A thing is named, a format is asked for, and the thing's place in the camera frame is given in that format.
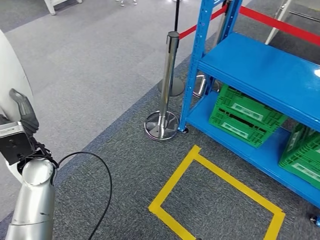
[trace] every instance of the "black pole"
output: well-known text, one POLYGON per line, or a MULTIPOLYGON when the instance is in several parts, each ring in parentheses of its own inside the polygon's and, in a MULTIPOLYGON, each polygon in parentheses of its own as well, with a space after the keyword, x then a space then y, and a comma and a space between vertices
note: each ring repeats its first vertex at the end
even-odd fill
POLYGON ((175 3, 175 20, 174 20, 174 31, 178 31, 178 19, 179 19, 179 7, 180 5, 180 0, 177 0, 175 3))

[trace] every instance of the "green crate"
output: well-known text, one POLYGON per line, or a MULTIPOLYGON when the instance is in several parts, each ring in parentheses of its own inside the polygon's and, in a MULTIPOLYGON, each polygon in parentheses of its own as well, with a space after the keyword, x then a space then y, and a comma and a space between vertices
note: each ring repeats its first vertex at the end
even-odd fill
POLYGON ((217 106, 210 116, 209 123, 257 148, 272 134, 217 106))
POLYGON ((260 128, 274 132, 288 117, 245 93, 224 84, 216 103, 219 108, 260 128))
POLYGON ((320 151, 320 133, 307 127, 303 144, 309 149, 320 151))
POLYGON ((301 147, 308 132, 309 130, 306 126, 302 123, 297 124, 291 134, 285 151, 283 151, 282 159, 288 158, 292 153, 295 153, 297 150, 301 147))
POLYGON ((301 123, 297 124, 291 133, 279 164, 291 163, 298 158, 308 159, 308 163, 320 167, 320 133, 301 123))
POLYGON ((301 158, 297 158, 288 164, 279 164, 279 166, 320 189, 320 167, 309 164, 301 158))

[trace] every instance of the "white chair leg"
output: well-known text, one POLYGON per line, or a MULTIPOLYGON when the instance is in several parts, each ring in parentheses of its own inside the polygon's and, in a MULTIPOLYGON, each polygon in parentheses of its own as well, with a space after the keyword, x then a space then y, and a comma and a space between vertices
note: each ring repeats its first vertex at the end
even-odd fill
POLYGON ((52 15, 54 16, 56 15, 56 11, 54 10, 54 5, 52 5, 51 0, 45 0, 45 5, 47 5, 48 10, 49 10, 49 12, 52 15))

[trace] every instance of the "barrier tape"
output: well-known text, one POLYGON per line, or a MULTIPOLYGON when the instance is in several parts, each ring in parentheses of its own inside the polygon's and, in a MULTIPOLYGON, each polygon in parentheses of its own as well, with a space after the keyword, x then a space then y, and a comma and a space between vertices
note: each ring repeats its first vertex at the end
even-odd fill
MULTIPOLYGON (((223 13, 225 13, 227 9, 227 5, 224 5, 223 7, 213 13, 210 20, 213 20, 215 19, 223 13)), ((311 33, 309 31, 306 31, 299 27, 296 27, 296 26, 293 26, 286 22, 283 22, 283 21, 279 21, 277 19, 274 19, 272 17, 270 16, 266 16, 257 11, 254 11, 245 6, 242 6, 239 10, 239 13, 247 16, 248 18, 251 18, 251 19, 254 19, 256 21, 263 23, 263 24, 266 24, 266 25, 269 25, 271 27, 274 27, 276 29, 278 29, 280 31, 285 32, 285 33, 288 33, 288 34, 291 34, 300 39, 303 39, 306 40, 307 42, 310 42, 312 44, 315 44, 315 45, 318 45, 320 46, 320 36, 319 35, 316 35, 314 33, 311 33)), ((179 39, 183 39, 185 38, 194 31, 195 31, 197 29, 197 25, 194 25, 192 26, 186 31, 181 32, 179 35, 179 39)))
POLYGON ((266 16, 257 11, 254 11, 248 7, 242 6, 239 13, 257 20, 258 22, 274 27, 282 32, 294 35, 300 39, 303 39, 310 43, 320 46, 320 36, 306 31, 299 27, 290 25, 283 21, 274 19, 272 17, 266 16))
MULTIPOLYGON (((217 18, 217 17, 218 17, 218 16, 220 16, 223 13, 225 13, 226 10, 227 10, 227 5, 226 4, 223 7, 220 8, 220 9, 216 11, 216 12, 212 13, 210 20, 211 21, 212 19, 215 19, 215 18, 217 18)), ((194 26, 192 26, 192 27, 186 30, 186 31, 181 32, 179 35, 179 39, 183 39, 184 37, 186 37, 186 36, 195 31, 196 29, 197 29, 197 25, 194 25, 194 26)))

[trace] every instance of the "yellow floor tape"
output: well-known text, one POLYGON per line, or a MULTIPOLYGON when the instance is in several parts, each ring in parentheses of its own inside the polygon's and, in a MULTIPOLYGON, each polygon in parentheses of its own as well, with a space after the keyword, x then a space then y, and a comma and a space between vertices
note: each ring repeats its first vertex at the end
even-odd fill
POLYGON ((263 206, 264 208, 273 213, 269 228, 267 229, 264 240, 275 240, 285 219, 285 214, 278 206, 266 200, 266 198, 213 164, 212 162, 199 154, 199 148, 194 145, 173 174, 169 180, 163 186, 163 188, 149 206, 149 210, 162 222, 168 226, 170 229, 178 235, 183 240, 195 240, 192 234, 180 225, 179 222, 174 219, 162 208, 162 204, 169 195, 171 191, 180 179, 184 172, 193 161, 198 162, 211 172, 225 180, 226 182, 232 185, 233 187, 251 198, 257 203, 263 206))

